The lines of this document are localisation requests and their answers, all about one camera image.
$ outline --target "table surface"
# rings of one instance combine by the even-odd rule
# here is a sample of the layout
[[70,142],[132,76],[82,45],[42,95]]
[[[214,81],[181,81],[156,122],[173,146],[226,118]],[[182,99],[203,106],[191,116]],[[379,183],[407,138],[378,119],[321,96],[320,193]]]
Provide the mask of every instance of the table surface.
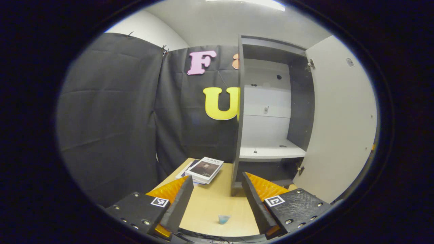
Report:
[[[175,176],[193,160],[194,158],[188,158],[154,189],[175,180]],[[232,167],[233,164],[224,163],[210,184],[194,187],[179,225],[180,228],[226,237],[259,234],[255,217],[244,192],[239,191],[236,196],[230,196]],[[294,189],[297,189],[295,185],[289,186],[289,190]],[[219,224],[218,215],[231,215],[232,217],[227,223]]]

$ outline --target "ceiling light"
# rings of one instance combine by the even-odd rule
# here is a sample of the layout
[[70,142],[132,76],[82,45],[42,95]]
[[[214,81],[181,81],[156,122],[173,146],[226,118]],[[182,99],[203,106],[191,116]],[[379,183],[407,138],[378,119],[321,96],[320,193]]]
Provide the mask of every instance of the ceiling light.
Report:
[[285,6],[273,1],[273,0],[206,0],[207,2],[217,2],[217,1],[235,1],[235,2],[245,2],[245,3],[254,3],[266,7],[270,7],[276,10],[285,11]]

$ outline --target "black fabric backdrop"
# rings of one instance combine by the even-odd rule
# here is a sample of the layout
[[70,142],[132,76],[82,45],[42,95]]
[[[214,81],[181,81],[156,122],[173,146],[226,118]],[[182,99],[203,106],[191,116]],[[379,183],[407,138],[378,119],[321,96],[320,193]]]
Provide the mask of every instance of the black fabric backdrop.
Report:
[[[215,50],[202,75],[187,75],[190,52]],[[108,207],[148,192],[188,157],[232,162],[237,119],[210,118],[207,87],[238,87],[235,46],[171,51],[139,38],[105,33],[70,66],[57,108],[59,146],[72,177]]]
[[[211,51],[206,72],[187,75],[191,52]],[[215,120],[205,112],[207,87],[220,87],[219,109],[229,109],[228,87],[239,87],[238,70],[232,67],[236,46],[199,46],[170,51],[161,67],[155,100],[157,154],[160,164],[171,173],[188,157],[210,157],[232,163],[238,129],[236,117]]]
[[153,113],[162,57],[154,44],[106,33],[67,73],[56,115],[60,150],[81,189],[104,207],[162,180]]

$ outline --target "cabinet door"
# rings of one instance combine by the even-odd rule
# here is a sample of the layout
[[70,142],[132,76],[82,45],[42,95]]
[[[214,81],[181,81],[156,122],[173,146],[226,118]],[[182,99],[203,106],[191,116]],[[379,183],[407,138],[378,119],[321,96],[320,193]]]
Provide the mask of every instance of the cabinet door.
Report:
[[357,177],[368,159],[377,129],[377,106],[361,63],[334,36],[306,50],[315,91],[312,135],[294,178],[327,202],[335,200]]
[[238,74],[239,74],[239,85],[240,85],[240,96],[238,99],[238,115],[237,115],[237,121],[238,121],[238,132],[235,135],[235,142],[237,145],[237,148],[235,149],[235,155],[233,156],[233,170],[232,170],[232,190],[235,187],[235,179],[237,177],[237,170],[238,170],[238,161],[240,158],[240,149],[241,149],[241,134],[243,132],[243,113],[244,113],[244,54],[243,54],[243,42],[241,39],[241,35],[238,36],[238,60],[239,60],[239,67],[238,67]]

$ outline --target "stack of books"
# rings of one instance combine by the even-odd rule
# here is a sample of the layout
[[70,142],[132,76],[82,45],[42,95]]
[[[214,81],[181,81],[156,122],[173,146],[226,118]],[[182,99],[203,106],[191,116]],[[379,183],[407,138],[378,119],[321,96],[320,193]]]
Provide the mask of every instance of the stack of books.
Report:
[[176,178],[191,175],[193,183],[206,185],[209,184],[223,166],[223,161],[204,157],[201,160],[194,160],[188,164]]

